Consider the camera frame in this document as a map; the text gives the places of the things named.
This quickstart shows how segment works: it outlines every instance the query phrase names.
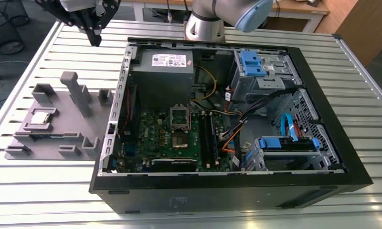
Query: mesh trash can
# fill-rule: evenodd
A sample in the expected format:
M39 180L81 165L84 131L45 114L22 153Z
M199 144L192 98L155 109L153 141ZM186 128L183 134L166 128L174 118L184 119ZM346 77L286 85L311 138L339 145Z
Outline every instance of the mesh trash can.
M13 54L22 50L24 42L14 26L9 22L10 16L0 12L0 53Z
M29 22L21 0L0 0L0 12L9 14L14 26L25 25Z

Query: metal table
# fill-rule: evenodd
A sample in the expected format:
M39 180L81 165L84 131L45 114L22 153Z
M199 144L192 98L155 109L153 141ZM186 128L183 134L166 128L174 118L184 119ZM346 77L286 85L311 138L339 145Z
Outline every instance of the metal table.
M76 27L55 23L0 110L0 227L382 228L382 92L345 43L325 34L243 34L227 29L226 39L301 48L373 177L374 185L367 188L305 209L117 215L88 193L93 162L5 160L4 148L33 102L35 84L51 83L56 90L65 90L59 77L68 69L89 89L115 88L127 37L182 39L183 27L112 21L103 30L101 46L91 47Z

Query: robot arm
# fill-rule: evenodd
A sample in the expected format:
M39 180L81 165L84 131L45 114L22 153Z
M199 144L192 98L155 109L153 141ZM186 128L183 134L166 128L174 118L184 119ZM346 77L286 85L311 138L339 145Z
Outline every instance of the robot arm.
M120 0L35 0L68 26L76 25L88 35L92 46L101 42L100 31L112 19ZM222 42L223 21L238 30L251 32L263 23L272 0L194 0L186 38Z
M238 30L252 32L271 8L272 0L194 0L186 38L192 41L223 41L223 21Z
M101 42L100 31L112 19L120 0L35 0L68 26L88 35L92 46Z

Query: wooden table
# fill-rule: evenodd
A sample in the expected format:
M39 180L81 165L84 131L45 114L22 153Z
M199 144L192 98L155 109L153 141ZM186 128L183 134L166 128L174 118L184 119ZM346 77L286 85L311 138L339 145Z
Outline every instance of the wooden table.
M143 9L144 8L157 8L167 9L166 0L129 0L120 3L123 6L133 7L135 10L135 19L136 21L144 21ZM183 0L168 0L170 9L172 10L184 10L184 1ZM192 0L187 0L188 9L192 9ZM318 7L311 7L306 2L297 2L295 0L282 0L280 5L280 18L294 18L305 19L307 23L305 24L303 32L314 32L315 28L325 15L330 13L329 9L321 2ZM278 11L276 4L272 5L272 11L268 14L270 17L274 17Z

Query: floor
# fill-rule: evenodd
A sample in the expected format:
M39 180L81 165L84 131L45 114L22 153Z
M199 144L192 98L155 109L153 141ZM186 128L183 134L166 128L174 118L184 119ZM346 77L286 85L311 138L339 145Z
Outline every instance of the floor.
M33 1L22 0L22 3L31 18L31 23L28 25L17 27L18 33L25 42L25 48L17 54L0 55L0 62L29 62L55 22L55 17L47 11L44 11ZM163 17L156 17L155 15L156 14L151 10L144 10L145 21L166 21ZM180 22L183 17L182 13L178 13L174 16L178 18L178 22ZM120 7L113 18L117 20L133 20L135 14L132 9L129 7ZM0 100L5 99L9 95L13 86L16 85L17 80L24 72L25 67L25 63L4 63L0 65ZM367 66L367 70L382 88L382 53L377 56L373 63Z

